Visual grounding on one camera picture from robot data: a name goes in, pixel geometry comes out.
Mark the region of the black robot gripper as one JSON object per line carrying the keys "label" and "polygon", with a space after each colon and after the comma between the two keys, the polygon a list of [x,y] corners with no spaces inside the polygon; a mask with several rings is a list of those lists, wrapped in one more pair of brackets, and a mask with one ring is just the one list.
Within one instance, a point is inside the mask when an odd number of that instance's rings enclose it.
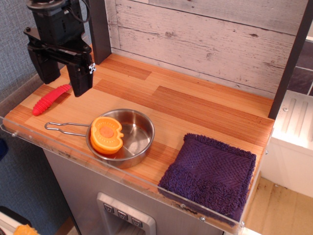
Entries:
{"label": "black robot gripper", "polygon": [[80,97],[93,86],[95,64],[91,48],[82,40],[85,33],[80,9],[32,9],[35,28],[26,28],[29,38],[28,53],[40,77],[49,84],[60,77],[58,63],[67,65],[75,97]]}

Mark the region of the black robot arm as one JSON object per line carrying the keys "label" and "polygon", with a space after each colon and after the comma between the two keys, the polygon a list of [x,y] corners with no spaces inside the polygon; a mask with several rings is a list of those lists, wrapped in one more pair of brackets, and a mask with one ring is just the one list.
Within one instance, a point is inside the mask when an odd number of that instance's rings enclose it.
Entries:
{"label": "black robot arm", "polygon": [[40,77],[49,84],[60,77],[59,64],[67,67],[74,95],[79,97],[92,88],[95,63],[91,47],[83,40],[84,24],[90,19],[89,4],[84,1],[83,18],[78,0],[28,0],[36,27],[24,30],[31,61]]}

